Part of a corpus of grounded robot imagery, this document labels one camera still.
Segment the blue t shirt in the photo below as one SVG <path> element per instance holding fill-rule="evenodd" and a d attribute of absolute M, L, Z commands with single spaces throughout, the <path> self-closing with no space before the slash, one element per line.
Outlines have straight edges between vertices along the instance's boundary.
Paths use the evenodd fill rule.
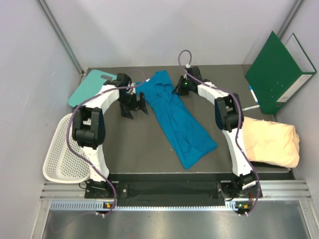
<path fill-rule="evenodd" d="M 184 169 L 188 170 L 218 145 L 193 117 L 178 95 L 167 71 L 157 71 L 136 88 L 154 111 L 157 121 Z"/>

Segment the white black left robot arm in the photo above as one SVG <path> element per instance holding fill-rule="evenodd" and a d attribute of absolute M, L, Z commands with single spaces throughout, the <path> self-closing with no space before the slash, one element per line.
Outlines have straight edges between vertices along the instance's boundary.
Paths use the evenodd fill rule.
<path fill-rule="evenodd" d="M 109 198 L 116 194 L 103 152 L 106 136 L 104 113 L 118 101 L 122 117 L 132 119 L 132 113 L 136 111 L 147 114 L 144 93 L 137 94 L 136 87 L 129 75 L 119 73 L 116 79 L 107 80 L 95 96 L 80 103 L 70 118 L 67 136 L 77 142 L 90 167 L 90 176 L 85 180 L 86 199 Z"/>

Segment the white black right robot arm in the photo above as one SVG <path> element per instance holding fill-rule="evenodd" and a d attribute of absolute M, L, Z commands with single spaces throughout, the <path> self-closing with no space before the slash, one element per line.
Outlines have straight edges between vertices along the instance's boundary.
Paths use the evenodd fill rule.
<path fill-rule="evenodd" d="M 229 200 L 252 194 L 253 190 L 256 190 L 255 198 L 259 198 L 259 176 L 249 161 L 244 146 L 244 115 L 239 96 L 203 79 L 197 66 L 187 64 L 184 71 L 185 74 L 180 77 L 173 93 L 186 96 L 189 92 L 194 92 L 214 105 L 215 122 L 226 138 L 232 160 L 232 173 L 235 175 Z"/>

